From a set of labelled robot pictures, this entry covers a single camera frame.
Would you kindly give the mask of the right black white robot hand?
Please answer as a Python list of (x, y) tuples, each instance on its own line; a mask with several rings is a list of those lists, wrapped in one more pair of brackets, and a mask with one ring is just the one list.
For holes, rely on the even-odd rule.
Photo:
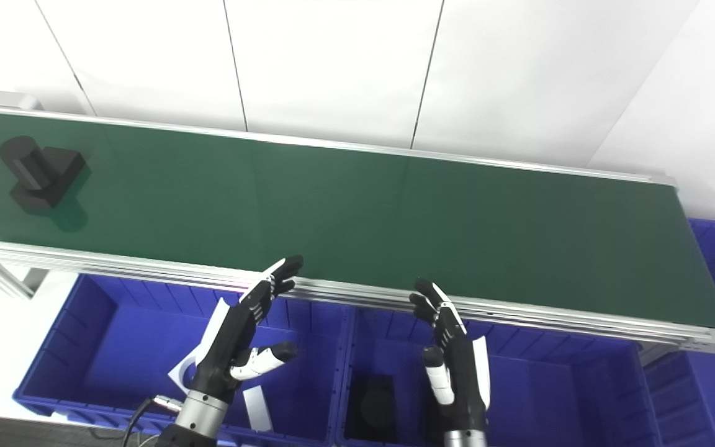
[(434, 282), (417, 278), (408, 299), (413, 314), (433, 331), (423, 348), (429, 388), (439, 405), (446, 441), (485, 440), (491, 385), (484, 336), (471, 339), (451, 298)]

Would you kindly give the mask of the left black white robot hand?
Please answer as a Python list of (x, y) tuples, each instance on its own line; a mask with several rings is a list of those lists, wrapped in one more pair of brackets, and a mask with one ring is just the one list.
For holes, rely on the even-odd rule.
[(206, 356), (196, 367), (191, 389), (232, 404), (242, 382), (295, 359), (298, 347), (291, 341), (252, 347), (256, 329), (266, 319), (276, 297), (295, 287), (293, 280), (304, 265), (295, 255), (281, 258), (241, 295), (221, 323)]

